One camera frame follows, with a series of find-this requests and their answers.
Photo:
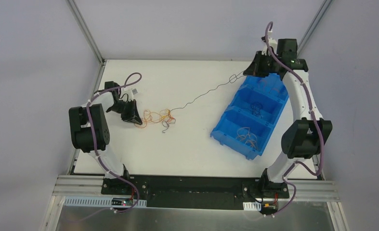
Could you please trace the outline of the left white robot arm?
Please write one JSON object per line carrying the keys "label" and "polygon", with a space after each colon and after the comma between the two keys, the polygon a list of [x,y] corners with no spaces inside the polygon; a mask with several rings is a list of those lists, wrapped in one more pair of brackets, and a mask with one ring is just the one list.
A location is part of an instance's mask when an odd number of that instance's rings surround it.
{"label": "left white robot arm", "polygon": [[82,106],[68,110],[70,134],[73,146],[87,153],[103,170],[105,183],[113,186],[119,194],[128,194],[132,188],[129,173],[121,161],[117,160],[110,147],[110,131],[105,114],[115,112],[123,122],[142,125],[133,91],[123,91],[114,82],[105,83],[103,90]]}

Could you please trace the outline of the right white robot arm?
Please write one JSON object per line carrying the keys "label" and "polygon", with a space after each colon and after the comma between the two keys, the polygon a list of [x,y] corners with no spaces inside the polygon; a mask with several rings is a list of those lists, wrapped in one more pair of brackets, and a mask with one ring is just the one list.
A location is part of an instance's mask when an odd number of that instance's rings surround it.
{"label": "right white robot arm", "polygon": [[283,82],[293,112],[293,123],[281,139],[282,152],[275,162],[266,168],[257,189],[264,197],[288,189],[287,179],[298,166],[304,167],[311,175],[321,174],[311,170],[304,162],[315,155],[322,156],[324,145],[333,129],[332,122],[325,120],[319,112],[309,83],[309,69],[304,59],[297,57],[296,39],[284,38],[278,41],[262,38],[264,48],[257,51],[250,66],[243,72],[251,77],[267,77],[277,74]]}

